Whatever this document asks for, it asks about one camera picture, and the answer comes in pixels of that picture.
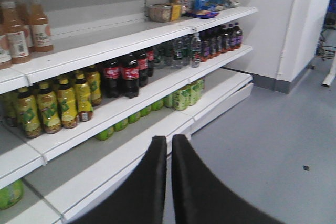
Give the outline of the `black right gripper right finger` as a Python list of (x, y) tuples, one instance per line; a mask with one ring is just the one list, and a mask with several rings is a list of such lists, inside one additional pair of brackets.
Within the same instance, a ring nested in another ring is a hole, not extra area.
[(176, 223), (279, 223), (224, 185), (188, 138), (172, 139), (172, 191)]

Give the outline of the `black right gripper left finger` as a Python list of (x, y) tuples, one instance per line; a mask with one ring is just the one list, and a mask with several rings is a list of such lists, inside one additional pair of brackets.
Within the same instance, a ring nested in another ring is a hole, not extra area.
[(72, 223), (162, 223), (166, 156), (166, 137), (153, 137), (141, 161), (116, 191)]

